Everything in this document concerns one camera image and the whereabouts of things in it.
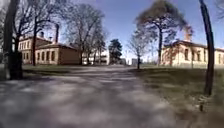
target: yellow building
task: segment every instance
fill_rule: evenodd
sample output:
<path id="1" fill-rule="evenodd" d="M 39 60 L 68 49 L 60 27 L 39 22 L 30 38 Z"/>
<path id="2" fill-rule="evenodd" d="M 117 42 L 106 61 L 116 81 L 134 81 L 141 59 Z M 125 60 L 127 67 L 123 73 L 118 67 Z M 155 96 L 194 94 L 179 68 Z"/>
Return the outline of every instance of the yellow building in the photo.
<path id="1" fill-rule="evenodd" d="M 208 63 L 207 46 L 189 41 L 176 41 L 162 49 L 162 65 L 205 67 Z M 215 49 L 215 66 L 224 66 L 224 49 Z"/>
<path id="2" fill-rule="evenodd" d="M 79 64 L 79 52 L 70 46 L 58 43 L 58 27 L 53 41 L 44 38 L 44 33 L 37 37 L 35 47 L 36 64 L 73 65 Z M 23 63 L 32 63 L 32 37 L 21 39 L 18 49 L 22 52 Z"/>

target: window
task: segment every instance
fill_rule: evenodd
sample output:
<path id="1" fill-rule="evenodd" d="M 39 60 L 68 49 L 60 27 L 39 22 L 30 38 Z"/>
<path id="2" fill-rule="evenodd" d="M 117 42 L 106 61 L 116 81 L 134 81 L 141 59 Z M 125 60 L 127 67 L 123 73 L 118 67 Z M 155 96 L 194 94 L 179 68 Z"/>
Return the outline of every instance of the window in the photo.
<path id="1" fill-rule="evenodd" d="M 46 60 L 49 61 L 50 52 L 47 51 Z"/>
<path id="2" fill-rule="evenodd" d="M 188 49 L 185 49 L 184 56 L 185 56 L 185 60 L 188 60 Z"/>
<path id="3" fill-rule="evenodd" d="M 25 49 L 25 47 L 26 47 L 26 46 L 25 46 L 25 42 L 23 42 L 23 49 Z"/>
<path id="4" fill-rule="evenodd" d="M 29 54 L 28 53 L 26 53 L 26 59 L 29 60 Z"/>
<path id="5" fill-rule="evenodd" d="M 204 49 L 204 62 L 206 62 L 206 50 Z"/>
<path id="6" fill-rule="evenodd" d="M 27 42 L 26 48 L 30 48 L 30 42 L 29 41 Z"/>
<path id="7" fill-rule="evenodd" d="M 52 61 L 55 60 L 55 52 L 54 52 L 54 51 L 51 52 L 51 60 L 52 60 Z"/>
<path id="8" fill-rule="evenodd" d="M 41 56 L 42 61 L 44 61 L 44 58 L 45 58 L 45 53 L 42 52 L 42 56 Z"/>
<path id="9" fill-rule="evenodd" d="M 40 53 L 37 53 L 37 60 L 40 60 Z"/>
<path id="10" fill-rule="evenodd" d="M 192 60 L 195 61 L 194 51 L 192 51 Z"/>
<path id="11" fill-rule="evenodd" d="M 221 54 L 219 54 L 219 64 L 221 64 Z"/>
<path id="12" fill-rule="evenodd" d="M 197 56 L 198 56 L 198 61 L 201 61 L 201 52 L 200 51 L 197 52 Z"/>
<path id="13" fill-rule="evenodd" d="M 26 59 L 26 54 L 25 54 L 25 53 L 23 53 L 23 59 L 24 59 L 24 60 Z"/>

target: paved path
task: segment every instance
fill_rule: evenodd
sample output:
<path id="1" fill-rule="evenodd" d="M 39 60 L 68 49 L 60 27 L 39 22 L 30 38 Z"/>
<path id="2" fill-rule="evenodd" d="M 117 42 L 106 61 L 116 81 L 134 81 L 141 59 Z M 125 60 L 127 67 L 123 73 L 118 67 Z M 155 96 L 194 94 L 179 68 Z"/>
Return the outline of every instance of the paved path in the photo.
<path id="1" fill-rule="evenodd" d="M 0 94 L 4 128 L 174 128 L 167 103 L 123 67 L 9 81 Z"/>

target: dry grass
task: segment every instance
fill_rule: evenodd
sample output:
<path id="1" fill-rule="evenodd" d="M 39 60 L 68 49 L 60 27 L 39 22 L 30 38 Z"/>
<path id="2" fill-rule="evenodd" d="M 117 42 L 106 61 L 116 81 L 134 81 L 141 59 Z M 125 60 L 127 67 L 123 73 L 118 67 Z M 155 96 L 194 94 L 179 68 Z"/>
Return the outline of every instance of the dry grass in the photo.
<path id="1" fill-rule="evenodd" d="M 199 111 L 199 98 L 205 84 L 205 69 L 148 68 L 134 71 L 146 87 L 173 105 L 177 118 L 189 128 L 224 127 L 224 70 L 215 71 L 213 95 Z"/>

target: building facade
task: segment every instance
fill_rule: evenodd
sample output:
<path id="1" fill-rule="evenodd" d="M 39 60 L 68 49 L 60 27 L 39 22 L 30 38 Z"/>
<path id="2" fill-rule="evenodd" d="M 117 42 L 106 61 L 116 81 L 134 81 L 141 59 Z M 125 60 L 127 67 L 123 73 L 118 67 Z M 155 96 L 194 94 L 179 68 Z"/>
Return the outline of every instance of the building facade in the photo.
<path id="1" fill-rule="evenodd" d="M 215 66 L 224 67 L 224 49 L 215 49 Z M 181 67 L 206 67 L 208 64 L 207 46 L 190 41 L 176 41 L 162 49 L 161 65 Z"/>
<path id="2" fill-rule="evenodd" d="M 99 52 L 96 52 L 96 54 L 90 54 L 90 57 L 89 57 L 89 63 L 92 65 L 93 64 L 109 65 L 110 60 L 111 60 L 110 53 L 108 50 L 103 51 L 101 55 Z M 87 57 L 85 54 L 83 54 L 83 64 L 87 64 Z"/>
<path id="3" fill-rule="evenodd" d="M 79 51 L 70 46 L 58 43 L 58 26 L 56 26 L 53 41 L 44 38 L 44 33 L 36 39 L 35 60 L 36 64 L 49 65 L 74 65 L 79 64 Z M 22 52 L 24 64 L 32 63 L 32 37 L 23 38 L 19 42 L 18 50 Z"/>

